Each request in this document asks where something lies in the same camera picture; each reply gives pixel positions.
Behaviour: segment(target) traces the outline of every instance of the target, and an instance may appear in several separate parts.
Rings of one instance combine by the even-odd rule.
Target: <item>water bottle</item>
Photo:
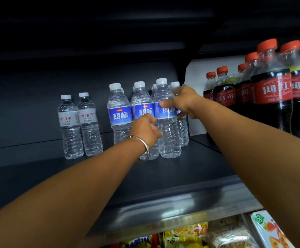
[[[131,98],[131,111],[133,115],[133,119],[138,119],[143,116],[145,113],[149,113],[153,116],[154,109],[152,104],[152,99],[147,91],[145,91],[145,83],[144,82],[136,82],[134,83],[134,95]],[[159,144],[158,141],[156,144],[150,149],[150,157],[149,160],[156,159],[159,156]],[[140,159],[145,160],[147,158],[147,152],[145,152]]]
[[[181,154],[181,142],[179,129],[177,127],[177,112],[175,107],[162,108],[160,101],[174,98],[172,91],[167,86],[166,78],[156,80],[158,90],[153,98],[155,118],[157,119],[158,129],[163,132],[159,139],[159,152],[164,158],[175,158]]]
[[[153,96],[155,95],[155,92],[157,91],[157,84],[153,84],[151,88],[151,99],[153,100]]]
[[[58,107],[58,119],[63,134],[63,148],[66,159],[75,159],[84,155],[84,146],[80,134],[78,108],[71,95],[61,95]]]
[[[180,86],[180,82],[172,82],[171,83],[171,90],[174,90],[176,87]],[[181,141],[181,147],[187,146],[189,143],[189,134],[188,134],[188,125],[187,125],[187,115],[181,117],[177,120],[177,126],[179,128],[179,134],[180,134],[180,141]]]
[[[88,157],[103,152],[103,144],[98,129],[95,104],[89,99],[88,92],[79,93],[79,121],[84,139],[85,152]]]
[[[108,100],[108,111],[114,144],[124,141],[131,129],[131,106],[127,97],[121,92],[119,83],[110,84],[111,94]]]

